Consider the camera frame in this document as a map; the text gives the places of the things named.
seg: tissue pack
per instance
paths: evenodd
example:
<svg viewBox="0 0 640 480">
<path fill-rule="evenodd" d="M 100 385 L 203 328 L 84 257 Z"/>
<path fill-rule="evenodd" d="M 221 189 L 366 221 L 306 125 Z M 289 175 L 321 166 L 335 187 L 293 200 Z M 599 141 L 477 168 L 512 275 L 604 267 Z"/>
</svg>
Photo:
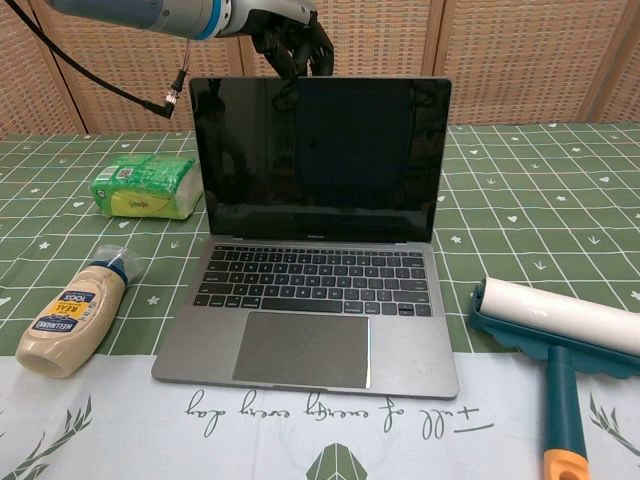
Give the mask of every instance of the tissue pack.
<svg viewBox="0 0 640 480">
<path fill-rule="evenodd" d="M 115 158 L 91 183 L 105 215 L 183 220 L 202 195 L 193 158 L 138 154 Z"/>
</svg>

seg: trackpad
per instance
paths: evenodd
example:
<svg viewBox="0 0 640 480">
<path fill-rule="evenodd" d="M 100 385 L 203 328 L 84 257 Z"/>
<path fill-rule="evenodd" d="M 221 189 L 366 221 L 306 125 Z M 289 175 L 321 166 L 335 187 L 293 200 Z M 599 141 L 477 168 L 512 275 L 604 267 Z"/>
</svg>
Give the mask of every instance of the trackpad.
<svg viewBox="0 0 640 480">
<path fill-rule="evenodd" d="M 233 379 L 369 388 L 369 319 L 252 312 Z"/>
</svg>

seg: lint roller handle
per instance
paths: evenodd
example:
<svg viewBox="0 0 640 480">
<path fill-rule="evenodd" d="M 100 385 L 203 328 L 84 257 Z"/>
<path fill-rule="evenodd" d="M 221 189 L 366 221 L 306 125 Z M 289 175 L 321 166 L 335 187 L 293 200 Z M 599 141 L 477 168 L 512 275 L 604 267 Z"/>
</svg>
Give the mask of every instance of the lint roller handle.
<svg viewBox="0 0 640 480">
<path fill-rule="evenodd" d="M 549 347 L 547 364 L 547 437 L 544 452 L 545 480 L 589 480 L 576 372 L 571 352 Z"/>
</svg>

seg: laptop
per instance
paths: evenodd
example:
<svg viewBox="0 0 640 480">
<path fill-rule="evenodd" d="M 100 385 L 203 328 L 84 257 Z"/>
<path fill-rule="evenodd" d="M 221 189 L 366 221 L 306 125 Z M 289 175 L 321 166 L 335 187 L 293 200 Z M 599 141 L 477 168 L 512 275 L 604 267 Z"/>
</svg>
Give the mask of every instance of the laptop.
<svg viewBox="0 0 640 480">
<path fill-rule="evenodd" d="M 431 246 L 442 78 L 196 78 L 211 236 L 161 381 L 458 394 Z"/>
</svg>

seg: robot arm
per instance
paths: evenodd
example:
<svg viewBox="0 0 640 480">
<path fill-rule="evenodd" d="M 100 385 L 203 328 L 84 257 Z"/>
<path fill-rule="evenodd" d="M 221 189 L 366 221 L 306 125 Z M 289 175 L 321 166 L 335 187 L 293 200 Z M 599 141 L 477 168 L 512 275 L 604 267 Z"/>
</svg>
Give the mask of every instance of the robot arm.
<svg viewBox="0 0 640 480">
<path fill-rule="evenodd" d="M 276 72 L 293 79 L 333 73 L 333 45 L 314 0 L 45 0 L 69 15 L 178 37 L 250 35 Z"/>
</svg>

